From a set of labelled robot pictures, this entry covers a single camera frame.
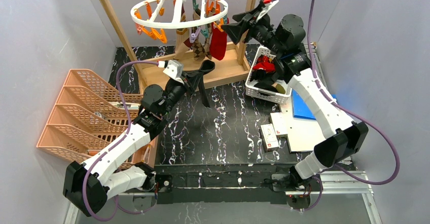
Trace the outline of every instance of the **orange clip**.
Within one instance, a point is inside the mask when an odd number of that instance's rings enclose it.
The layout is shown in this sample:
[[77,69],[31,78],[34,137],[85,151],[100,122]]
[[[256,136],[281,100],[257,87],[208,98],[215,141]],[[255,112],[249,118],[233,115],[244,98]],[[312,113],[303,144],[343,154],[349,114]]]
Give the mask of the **orange clip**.
[[160,12],[158,12],[161,16],[163,16],[164,15],[164,8],[161,8],[160,9]]
[[218,28],[218,30],[220,30],[221,32],[224,32],[224,30],[221,29],[221,26],[224,25],[224,19],[223,18],[220,19],[220,24],[219,25],[216,22],[214,22],[214,25],[215,25],[216,28]]
[[[142,19],[142,16],[140,16],[140,13],[139,13],[138,9],[134,10],[134,15],[136,16],[137,19],[139,19],[139,20]],[[142,34],[142,27],[143,26],[141,26],[141,25],[139,25],[137,23],[135,23],[135,25],[136,25],[137,34],[139,34],[139,35]]]
[[[141,20],[142,16],[139,13],[138,9],[134,10],[134,15],[136,16],[137,19]],[[137,34],[141,35],[142,32],[147,34],[150,38],[156,40],[157,38],[155,37],[155,34],[153,32],[149,32],[145,29],[145,27],[143,25],[139,25],[136,23],[136,30],[137,30]]]
[[154,28],[151,28],[151,31],[156,38],[160,39],[162,43],[167,43],[167,37],[166,37],[166,33],[164,32],[164,29],[160,29],[161,33],[158,33],[158,31]]
[[152,16],[152,10],[151,10],[151,5],[148,2],[145,2],[146,6],[147,6],[147,13],[149,18],[151,18]]
[[216,4],[215,4],[215,14],[219,14],[221,11],[221,6],[220,4],[218,4],[218,0],[216,0]]
[[209,14],[209,12],[212,10],[212,8],[213,8],[213,2],[209,6],[209,0],[206,0],[206,15]]

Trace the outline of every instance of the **blue board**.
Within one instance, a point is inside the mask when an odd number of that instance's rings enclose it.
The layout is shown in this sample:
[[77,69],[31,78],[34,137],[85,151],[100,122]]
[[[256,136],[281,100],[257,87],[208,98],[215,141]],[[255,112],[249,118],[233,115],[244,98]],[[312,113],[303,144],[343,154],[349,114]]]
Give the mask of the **blue board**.
[[300,119],[314,119],[312,112],[299,94],[293,90],[293,116]]

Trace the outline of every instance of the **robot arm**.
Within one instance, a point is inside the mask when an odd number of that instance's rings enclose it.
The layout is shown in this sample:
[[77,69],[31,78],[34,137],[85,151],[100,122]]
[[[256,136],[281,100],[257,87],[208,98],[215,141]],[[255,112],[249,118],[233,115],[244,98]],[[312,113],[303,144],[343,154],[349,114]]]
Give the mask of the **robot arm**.
[[150,189],[155,183],[155,171],[145,163],[137,163],[127,170],[114,172],[134,152],[161,133],[167,125],[166,116],[185,93],[192,95],[199,88],[203,104],[209,107],[203,75],[215,68],[214,62],[205,60],[200,69],[193,71],[183,71],[183,65],[175,60],[160,61],[159,67],[165,68],[164,73],[170,80],[165,90],[158,85],[145,88],[139,114],[131,122],[129,132],[122,133],[97,155],[82,164],[75,161],[67,167],[63,195],[86,216],[90,216],[90,213],[83,200],[83,183],[90,169],[86,192],[89,206],[94,213],[97,213],[108,199],[119,193],[132,188]]
[[296,15],[285,15],[274,29],[267,12],[275,2],[260,0],[253,10],[233,15],[237,23],[223,25],[222,29],[234,43],[238,43],[247,32],[244,42],[255,39],[270,49],[276,55],[273,59],[275,76],[297,91],[321,127],[326,140],[290,169],[286,184],[297,187],[358,152],[369,129],[364,122],[356,123],[345,112],[335,108],[321,94],[320,90],[324,90],[330,95],[324,86],[318,88],[315,84],[311,63],[302,44],[306,36],[303,20]]

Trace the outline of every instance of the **plastic basket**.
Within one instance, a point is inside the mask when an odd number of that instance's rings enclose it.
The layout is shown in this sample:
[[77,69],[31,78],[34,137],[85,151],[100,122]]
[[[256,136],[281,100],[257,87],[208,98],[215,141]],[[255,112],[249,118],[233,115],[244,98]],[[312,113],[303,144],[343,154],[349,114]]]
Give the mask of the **plastic basket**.
[[[124,94],[127,102],[140,102],[140,94]],[[51,111],[37,148],[67,161],[82,162],[114,141],[127,129],[125,110],[110,102],[120,101],[118,91],[87,69],[72,69]],[[132,118],[138,110],[129,110]],[[144,160],[154,164],[157,139],[145,145],[121,165],[129,168]]]
[[286,91],[287,91],[286,94],[271,92],[271,91],[259,89],[259,88],[256,88],[256,87],[250,85],[250,79],[251,79],[251,75],[253,73],[252,68],[257,64],[257,59],[261,55],[265,55],[269,58],[276,57],[275,55],[270,54],[270,50],[267,49],[266,47],[264,47],[264,46],[258,47],[257,54],[254,58],[253,64],[251,65],[251,70],[249,71],[249,74],[248,74],[248,78],[246,78],[246,82],[245,82],[246,94],[248,96],[259,98],[262,100],[271,101],[271,102],[275,102],[278,104],[285,104],[286,100],[291,96],[291,88],[288,87],[288,85],[287,85],[287,89],[286,89]]

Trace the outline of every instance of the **white basket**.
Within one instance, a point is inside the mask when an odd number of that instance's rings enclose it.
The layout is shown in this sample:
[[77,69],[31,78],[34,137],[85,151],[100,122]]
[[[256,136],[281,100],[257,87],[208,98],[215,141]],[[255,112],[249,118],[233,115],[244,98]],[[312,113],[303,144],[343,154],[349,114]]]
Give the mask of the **white basket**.
[[288,85],[286,88],[287,93],[286,94],[280,94],[280,93],[271,92],[268,90],[259,89],[259,88],[256,88],[254,86],[251,86],[249,84],[250,79],[251,79],[251,74],[253,72],[252,68],[257,64],[257,60],[261,55],[265,55],[269,58],[276,57],[275,55],[270,54],[270,50],[267,49],[266,47],[264,47],[264,46],[258,47],[257,54],[254,58],[253,64],[251,65],[251,70],[249,71],[249,74],[248,74],[248,78],[246,78],[246,82],[245,82],[246,94],[248,96],[263,99],[266,101],[271,101],[271,102],[275,102],[278,104],[285,104],[286,100],[291,96],[291,88]]

